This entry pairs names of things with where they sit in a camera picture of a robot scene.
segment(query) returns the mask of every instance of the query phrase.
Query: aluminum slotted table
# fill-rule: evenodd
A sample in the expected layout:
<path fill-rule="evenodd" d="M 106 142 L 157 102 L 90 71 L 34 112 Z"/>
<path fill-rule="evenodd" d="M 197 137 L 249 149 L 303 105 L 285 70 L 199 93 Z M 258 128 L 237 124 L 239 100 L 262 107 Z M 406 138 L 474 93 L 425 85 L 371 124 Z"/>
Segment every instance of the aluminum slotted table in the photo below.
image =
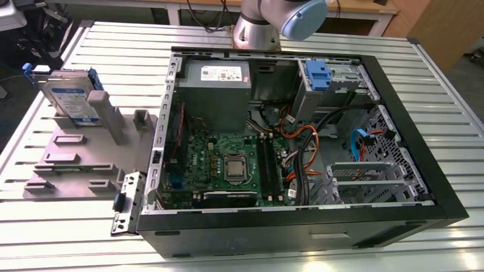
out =
<path fill-rule="evenodd" d="M 171 46 L 230 47 L 198 27 L 82 23 L 66 69 L 90 66 L 121 113 L 157 114 Z M 385 248 L 162 259 L 139 236 L 109 236 L 111 201 L 22 200 L 23 182 L 55 127 L 38 94 L 0 156 L 0 269 L 141 271 L 467 271 L 484 269 L 484 127 L 419 45 L 406 39 L 315 34 L 283 50 L 374 55 L 470 218 Z"/>

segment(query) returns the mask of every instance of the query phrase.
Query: wooden cabinet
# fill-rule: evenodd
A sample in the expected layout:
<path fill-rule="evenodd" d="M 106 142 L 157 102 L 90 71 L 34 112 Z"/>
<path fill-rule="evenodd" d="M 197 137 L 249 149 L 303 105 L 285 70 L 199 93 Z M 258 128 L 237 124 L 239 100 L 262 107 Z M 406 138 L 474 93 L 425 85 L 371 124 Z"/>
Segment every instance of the wooden cabinet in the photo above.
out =
<path fill-rule="evenodd" d="M 484 36 L 482 0 L 391 0 L 399 8 L 383 36 L 413 37 L 446 71 Z"/>

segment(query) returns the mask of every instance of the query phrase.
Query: cpu socket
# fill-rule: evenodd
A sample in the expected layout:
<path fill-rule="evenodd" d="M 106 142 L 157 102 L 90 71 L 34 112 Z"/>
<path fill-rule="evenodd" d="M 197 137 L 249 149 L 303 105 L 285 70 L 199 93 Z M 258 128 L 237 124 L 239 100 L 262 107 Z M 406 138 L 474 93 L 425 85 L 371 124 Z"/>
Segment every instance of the cpu socket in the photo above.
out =
<path fill-rule="evenodd" d="M 223 156 L 223 179 L 231 185 L 239 185 L 246 180 L 246 156 L 243 154 Z"/>

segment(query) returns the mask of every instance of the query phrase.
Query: motherboard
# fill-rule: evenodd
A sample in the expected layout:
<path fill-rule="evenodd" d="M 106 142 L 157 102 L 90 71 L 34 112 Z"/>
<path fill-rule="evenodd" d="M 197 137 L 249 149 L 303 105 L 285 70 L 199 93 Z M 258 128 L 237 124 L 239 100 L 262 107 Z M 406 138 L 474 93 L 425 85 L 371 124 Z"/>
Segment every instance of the motherboard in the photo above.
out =
<path fill-rule="evenodd" d="M 165 209 L 285 206 L 285 139 L 254 135 L 191 135 L 182 173 L 167 173 Z"/>

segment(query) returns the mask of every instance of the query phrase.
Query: metal side bracket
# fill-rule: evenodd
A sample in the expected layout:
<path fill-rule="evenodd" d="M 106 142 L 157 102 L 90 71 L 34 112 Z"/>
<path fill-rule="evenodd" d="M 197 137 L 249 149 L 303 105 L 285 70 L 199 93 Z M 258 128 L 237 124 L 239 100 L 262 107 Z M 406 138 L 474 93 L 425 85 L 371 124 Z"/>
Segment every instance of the metal side bracket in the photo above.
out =
<path fill-rule="evenodd" d="M 142 207 L 143 184 L 143 172 L 133 172 L 125 175 L 121 191 L 117 193 L 113 203 L 115 214 L 110 228 L 111 236 L 138 235 L 135 226 Z"/>

